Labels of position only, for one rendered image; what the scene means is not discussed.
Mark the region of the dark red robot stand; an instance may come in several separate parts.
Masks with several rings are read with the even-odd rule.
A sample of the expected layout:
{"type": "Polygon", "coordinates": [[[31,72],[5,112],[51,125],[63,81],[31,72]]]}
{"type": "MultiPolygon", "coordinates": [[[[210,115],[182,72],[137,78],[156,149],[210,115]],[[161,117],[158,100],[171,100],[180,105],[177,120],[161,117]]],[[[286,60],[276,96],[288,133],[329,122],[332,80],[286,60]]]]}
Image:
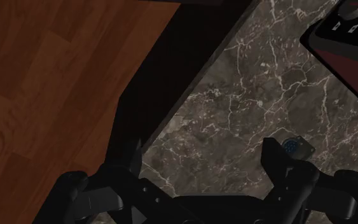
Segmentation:
{"type": "Polygon", "coordinates": [[[322,21],[311,25],[300,43],[358,98],[358,46],[316,35],[322,21]]]}

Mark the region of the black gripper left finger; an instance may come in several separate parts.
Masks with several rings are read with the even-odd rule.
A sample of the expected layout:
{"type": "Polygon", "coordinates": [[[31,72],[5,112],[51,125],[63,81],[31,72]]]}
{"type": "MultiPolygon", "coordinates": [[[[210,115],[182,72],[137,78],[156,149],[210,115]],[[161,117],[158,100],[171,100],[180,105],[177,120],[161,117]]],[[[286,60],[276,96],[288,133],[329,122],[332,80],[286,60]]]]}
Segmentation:
{"type": "Polygon", "coordinates": [[[139,178],[141,142],[132,141],[130,163],[104,162],[92,176],[83,171],[56,180],[32,224],[90,224],[107,212],[116,224],[199,224],[199,219],[146,178],[139,178]]]}

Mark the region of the grey square blue round object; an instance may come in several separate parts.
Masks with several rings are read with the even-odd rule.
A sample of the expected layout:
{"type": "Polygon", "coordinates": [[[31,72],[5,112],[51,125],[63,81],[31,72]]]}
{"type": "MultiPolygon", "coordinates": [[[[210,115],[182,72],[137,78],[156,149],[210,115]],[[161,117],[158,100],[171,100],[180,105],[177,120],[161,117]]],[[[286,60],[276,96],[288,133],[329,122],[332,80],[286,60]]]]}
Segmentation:
{"type": "Polygon", "coordinates": [[[287,138],[283,141],[282,147],[296,160],[308,160],[315,153],[315,148],[301,136],[287,138]]]}

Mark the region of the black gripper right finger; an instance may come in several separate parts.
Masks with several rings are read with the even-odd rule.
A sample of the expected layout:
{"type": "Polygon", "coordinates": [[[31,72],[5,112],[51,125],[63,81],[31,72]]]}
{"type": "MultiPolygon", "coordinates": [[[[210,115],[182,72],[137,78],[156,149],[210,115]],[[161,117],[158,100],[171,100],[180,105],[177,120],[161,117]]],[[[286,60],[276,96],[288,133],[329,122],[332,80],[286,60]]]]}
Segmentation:
{"type": "Polygon", "coordinates": [[[272,138],[263,139],[261,165],[273,183],[266,197],[272,224],[304,224],[311,211],[332,224],[358,224],[358,172],[337,170],[329,176],[313,163],[291,158],[272,138]]]}

